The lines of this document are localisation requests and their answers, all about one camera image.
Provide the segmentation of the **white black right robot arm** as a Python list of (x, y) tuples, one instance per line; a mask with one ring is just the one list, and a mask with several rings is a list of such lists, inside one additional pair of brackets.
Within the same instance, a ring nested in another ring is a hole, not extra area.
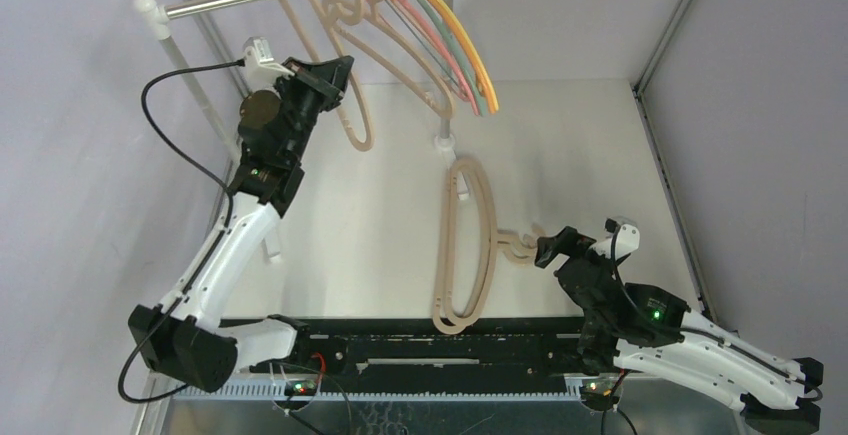
[(595, 239), (566, 226), (534, 244), (538, 268), (565, 258), (554, 275), (583, 313), (576, 357), (584, 374), (660, 378), (726, 406), (761, 434), (819, 431), (820, 361), (770, 354), (659, 286), (624, 282), (620, 266), (641, 232), (622, 219), (607, 220), (605, 230)]

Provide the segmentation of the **pink wire hanger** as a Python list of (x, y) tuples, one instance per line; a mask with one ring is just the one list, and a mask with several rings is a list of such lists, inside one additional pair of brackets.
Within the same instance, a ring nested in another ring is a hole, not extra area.
[(445, 0), (364, 0), (365, 20), (400, 47), (442, 92), (423, 100), (441, 119), (455, 113), (455, 102), (476, 116), (494, 114), (499, 102), (492, 81), (467, 31)]

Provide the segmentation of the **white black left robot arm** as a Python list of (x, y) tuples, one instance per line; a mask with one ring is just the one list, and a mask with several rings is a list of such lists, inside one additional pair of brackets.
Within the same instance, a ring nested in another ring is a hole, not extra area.
[(154, 307), (138, 305), (131, 312), (128, 328), (135, 347), (119, 374), (122, 399), (140, 401), (125, 389), (136, 357), (183, 388), (207, 393), (219, 390), (232, 374), (266, 361), (276, 360), (290, 372), (310, 364), (313, 347), (300, 321), (268, 315), (251, 324), (224, 327), (221, 320), (257, 246), (292, 205), (318, 117), (341, 105), (354, 63), (350, 55), (312, 63), (296, 58), (262, 63), (254, 55), (237, 60), (237, 66), (251, 73), (268, 75), (257, 93), (270, 97), (270, 105), (256, 109), (242, 104), (237, 127), (241, 156), (230, 183), (181, 149), (175, 151), (222, 188), (227, 208), (173, 288)]

